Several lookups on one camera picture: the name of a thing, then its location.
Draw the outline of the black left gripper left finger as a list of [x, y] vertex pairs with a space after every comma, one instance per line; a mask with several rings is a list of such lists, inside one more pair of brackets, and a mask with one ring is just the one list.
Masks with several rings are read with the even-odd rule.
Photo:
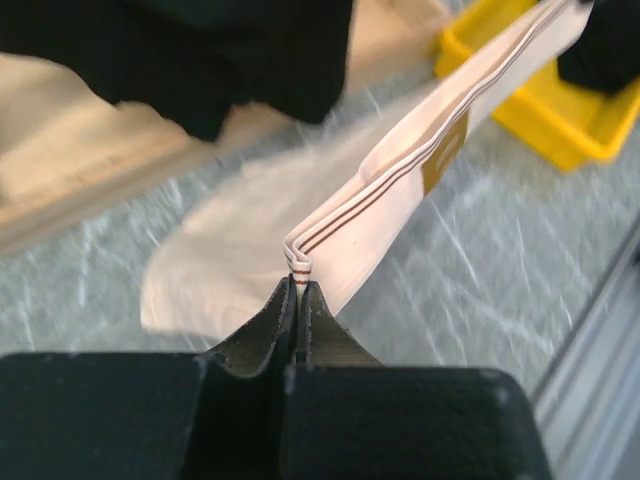
[[254, 317], [203, 355], [199, 479], [279, 477], [284, 370], [292, 357], [296, 308], [296, 287], [285, 277]]

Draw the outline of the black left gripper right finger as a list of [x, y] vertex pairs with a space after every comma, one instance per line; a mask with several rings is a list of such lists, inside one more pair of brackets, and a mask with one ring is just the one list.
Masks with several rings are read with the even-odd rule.
[[285, 370], [284, 477], [368, 479], [383, 467], [383, 404], [373, 392], [382, 366], [334, 319], [316, 282], [296, 319]]

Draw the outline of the beige boxer underwear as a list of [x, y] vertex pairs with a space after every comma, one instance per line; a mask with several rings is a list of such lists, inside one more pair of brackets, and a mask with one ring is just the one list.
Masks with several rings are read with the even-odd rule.
[[434, 89], [335, 139], [247, 163], [156, 249], [144, 328], [224, 340], [291, 277], [320, 285], [332, 313], [362, 287], [468, 136], [582, 34], [589, 1], [543, 1]]

